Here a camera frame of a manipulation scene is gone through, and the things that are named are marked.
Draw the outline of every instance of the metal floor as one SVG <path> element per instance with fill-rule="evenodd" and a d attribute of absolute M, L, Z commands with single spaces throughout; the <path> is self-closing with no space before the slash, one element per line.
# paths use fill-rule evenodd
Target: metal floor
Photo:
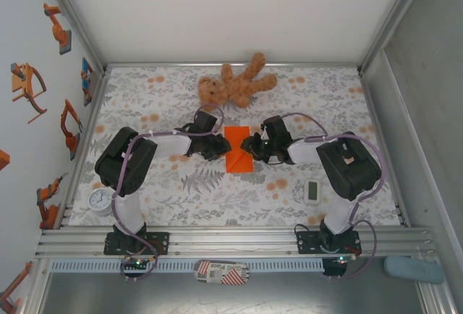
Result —
<path fill-rule="evenodd" d="M 200 284 L 192 274 L 125 284 L 117 274 L 55 273 L 49 282 L 46 314 L 422 313 L 415 283 L 386 276 L 382 258 L 346 281 L 328 282 L 319 273 L 255 273 L 234 287 Z"/>

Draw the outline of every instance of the gray leaf pattern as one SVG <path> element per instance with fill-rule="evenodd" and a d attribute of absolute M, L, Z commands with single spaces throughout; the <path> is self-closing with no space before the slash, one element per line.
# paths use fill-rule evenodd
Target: gray leaf pattern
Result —
<path fill-rule="evenodd" d="M 220 77 L 220 67 L 113 68 L 85 160 L 70 219 L 71 225 L 114 223 L 112 214 L 95 216 L 87 199 L 101 186 L 95 163 L 121 127 L 138 132 L 166 131 L 191 122 L 200 106 L 197 82 Z M 234 67 L 239 74 L 244 67 Z M 279 83 L 256 93 L 246 109 L 224 106 L 224 126 L 249 126 L 251 134 L 270 116 L 300 111 L 321 122 L 329 134 L 353 131 L 377 144 L 355 68 L 265 67 L 258 77 L 274 73 Z M 313 122 L 285 119 L 293 138 L 318 135 Z M 321 184 L 321 202 L 308 205 L 304 183 Z M 225 158 L 207 162 L 200 156 L 171 156 L 152 161 L 139 191 L 142 214 L 154 226 L 294 226 L 318 224 L 328 213 L 335 192 L 319 164 L 268 166 L 254 162 L 253 173 L 230 174 Z M 397 225 L 388 182 L 365 201 L 357 218 Z"/>

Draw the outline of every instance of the teddy bear head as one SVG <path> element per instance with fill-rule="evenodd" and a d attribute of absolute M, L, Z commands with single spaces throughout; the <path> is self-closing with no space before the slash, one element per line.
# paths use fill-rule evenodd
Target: teddy bear head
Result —
<path fill-rule="evenodd" d="M 201 104 L 214 103 L 221 106 L 229 99 L 226 93 L 225 82 L 220 79 L 213 79 L 212 77 L 202 77 L 200 79 L 198 95 Z"/>

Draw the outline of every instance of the orange cloth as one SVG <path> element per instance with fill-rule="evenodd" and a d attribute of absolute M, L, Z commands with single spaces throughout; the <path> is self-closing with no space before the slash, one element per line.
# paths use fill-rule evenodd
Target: orange cloth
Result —
<path fill-rule="evenodd" d="M 252 173 L 252 156 L 240 148 L 243 140 L 251 135 L 249 127 L 225 127 L 225 138 L 230 142 L 231 151 L 225 155 L 227 173 Z"/>

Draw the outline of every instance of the teddy bear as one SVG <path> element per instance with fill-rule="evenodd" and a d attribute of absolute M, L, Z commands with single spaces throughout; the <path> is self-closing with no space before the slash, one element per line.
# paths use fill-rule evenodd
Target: teddy bear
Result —
<path fill-rule="evenodd" d="M 274 88 L 278 82 L 275 74 L 269 74 L 259 80 L 252 81 L 266 65 L 266 58 L 261 52 L 254 54 L 246 70 L 237 76 L 233 75 L 232 66 L 222 65 L 221 79 L 202 77 L 198 85 L 198 95 L 202 104 L 214 103 L 218 106 L 233 101 L 240 108 L 250 105 L 250 97 L 260 91 Z"/>

